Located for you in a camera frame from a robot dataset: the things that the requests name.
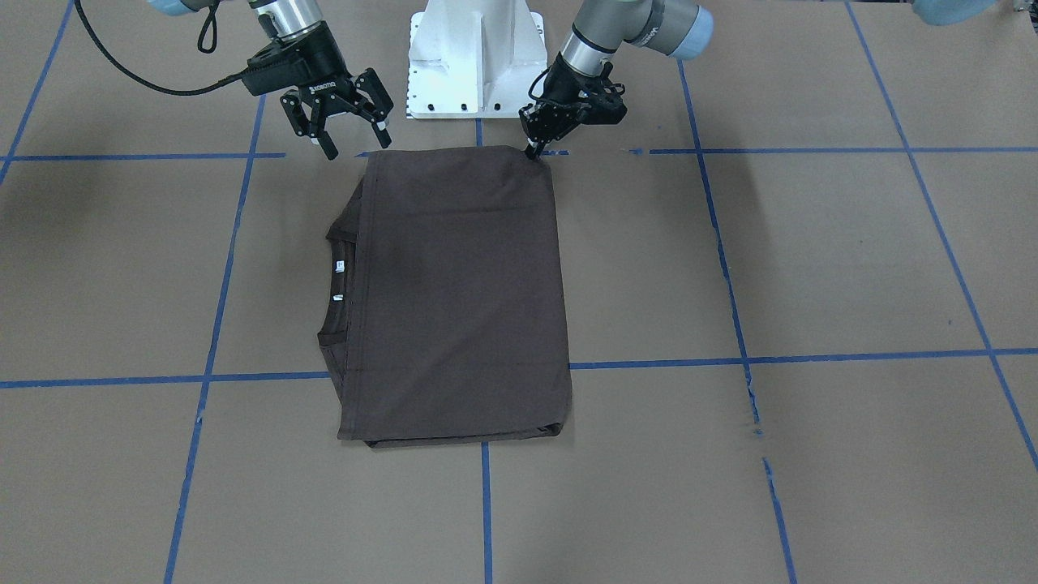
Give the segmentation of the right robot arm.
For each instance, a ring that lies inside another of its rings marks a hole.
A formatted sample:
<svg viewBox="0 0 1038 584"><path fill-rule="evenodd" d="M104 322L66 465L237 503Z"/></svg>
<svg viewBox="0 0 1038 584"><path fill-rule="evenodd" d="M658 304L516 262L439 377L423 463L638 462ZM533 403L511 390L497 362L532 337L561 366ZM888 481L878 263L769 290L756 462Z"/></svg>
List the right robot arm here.
<svg viewBox="0 0 1038 584"><path fill-rule="evenodd" d="M374 69L353 75L321 8L315 1L250 1L269 38L246 67L207 88L173 90L167 95L195 96L242 81L253 96L282 90L281 107L294 133L318 144L329 160L337 147L325 128L332 116L352 114L373 128L381 148L392 144L386 119L393 102Z"/></svg>

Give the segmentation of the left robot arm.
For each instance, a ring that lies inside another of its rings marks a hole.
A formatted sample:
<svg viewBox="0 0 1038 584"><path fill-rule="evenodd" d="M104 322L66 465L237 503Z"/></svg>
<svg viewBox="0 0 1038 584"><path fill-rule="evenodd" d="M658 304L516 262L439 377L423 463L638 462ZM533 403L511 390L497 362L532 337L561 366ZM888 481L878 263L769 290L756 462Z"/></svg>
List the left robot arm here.
<svg viewBox="0 0 1038 584"><path fill-rule="evenodd" d="M712 40L714 16L694 1L585 1L566 41L519 111L530 160L580 126L618 126L625 86L611 81L622 44L690 60Z"/></svg>

